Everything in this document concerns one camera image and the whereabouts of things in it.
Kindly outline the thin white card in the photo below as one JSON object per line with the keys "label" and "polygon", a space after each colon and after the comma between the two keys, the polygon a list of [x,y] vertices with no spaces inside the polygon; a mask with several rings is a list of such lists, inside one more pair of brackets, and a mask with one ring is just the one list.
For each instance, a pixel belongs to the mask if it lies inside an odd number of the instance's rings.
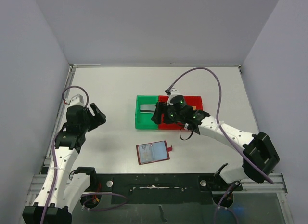
{"label": "thin white card", "polygon": [[141,104],[139,107],[140,113],[149,113],[153,114],[156,110],[156,105],[154,104]]}

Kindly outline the red bin with black card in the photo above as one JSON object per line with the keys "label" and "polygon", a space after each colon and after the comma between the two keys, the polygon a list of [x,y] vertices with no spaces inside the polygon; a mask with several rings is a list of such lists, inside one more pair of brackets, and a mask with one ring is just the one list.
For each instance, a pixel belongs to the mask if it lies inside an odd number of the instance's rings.
{"label": "red bin with black card", "polygon": [[[158,101],[159,102],[167,102],[168,100],[168,96],[167,95],[159,95],[158,96]],[[158,124],[158,128],[160,130],[180,130],[181,129],[181,125],[178,124],[166,124],[164,123],[164,114],[161,115],[161,123]]]}

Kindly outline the red bin with gold card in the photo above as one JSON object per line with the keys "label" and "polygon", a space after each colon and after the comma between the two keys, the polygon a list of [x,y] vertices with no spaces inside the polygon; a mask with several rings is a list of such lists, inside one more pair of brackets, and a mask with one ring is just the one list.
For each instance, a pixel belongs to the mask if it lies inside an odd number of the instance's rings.
{"label": "red bin with gold card", "polygon": [[193,110],[203,110],[203,101],[201,96],[188,96],[185,95],[184,99],[188,106],[191,106]]}

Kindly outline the green plastic bin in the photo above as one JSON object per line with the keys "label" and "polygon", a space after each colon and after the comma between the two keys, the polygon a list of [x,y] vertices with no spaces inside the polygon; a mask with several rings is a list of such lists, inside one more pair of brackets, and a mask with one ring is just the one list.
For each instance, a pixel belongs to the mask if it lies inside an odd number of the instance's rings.
{"label": "green plastic bin", "polygon": [[153,113],[142,113],[141,105],[154,105],[158,102],[158,95],[137,95],[135,106],[135,128],[139,130],[157,130],[158,125],[151,118]]}

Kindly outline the red leather card holder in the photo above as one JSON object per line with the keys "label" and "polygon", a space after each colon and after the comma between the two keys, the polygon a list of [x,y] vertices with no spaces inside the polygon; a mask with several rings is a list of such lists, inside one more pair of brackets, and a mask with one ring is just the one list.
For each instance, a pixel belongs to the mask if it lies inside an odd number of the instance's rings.
{"label": "red leather card holder", "polygon": [[[155,162],[160,162],[160,161],[165,161],[165,160],[170,159],[169,153],[173,150],[173,146],[172,145],[168,146],[166,140],[158,141],[158,142],[152,142],[152,143],[146,143],[146,144],[152,144],[153,145],[154,161],[150,162],[150,163],[155,163]],[[144,164],[140,163],[138,146],[140,146],[140,145],[136,145],[138,164],[144,165]]]}

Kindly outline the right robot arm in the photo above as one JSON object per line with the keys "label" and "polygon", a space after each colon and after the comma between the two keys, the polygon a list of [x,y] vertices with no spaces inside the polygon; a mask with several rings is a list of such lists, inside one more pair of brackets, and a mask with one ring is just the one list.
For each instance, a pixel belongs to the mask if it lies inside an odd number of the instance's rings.
{"label": "right robot arm", "polygon": [[156,124],[180,125],[198,135],[213,138],[241,155],[243,161],[239,165],[225,163],[217,170],[214,183],[218,189],[224,190],[231,183],[243,179],[274,183],[269,174],[280,158],[266,133],[244,132],[220,122],[209,113],[187,105],[183,95],[176,95],[166,102],[157,102],[152,121]]}

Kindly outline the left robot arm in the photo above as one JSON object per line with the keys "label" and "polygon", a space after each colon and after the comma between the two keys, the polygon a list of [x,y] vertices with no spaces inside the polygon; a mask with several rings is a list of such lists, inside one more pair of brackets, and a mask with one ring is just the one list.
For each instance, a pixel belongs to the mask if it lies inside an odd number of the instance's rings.
{"label": "left robot arm", "polygon": [[94,167],[72,168],[84,144],[87,132],[106,122],[106,116],[95,103],[85,108],[70,104],[66,123],[55,137],[44,184],[32,205],[25,206],[22,218],[26,224],[70,224],[72,212],[84,192],[96,192],[99,179]]}

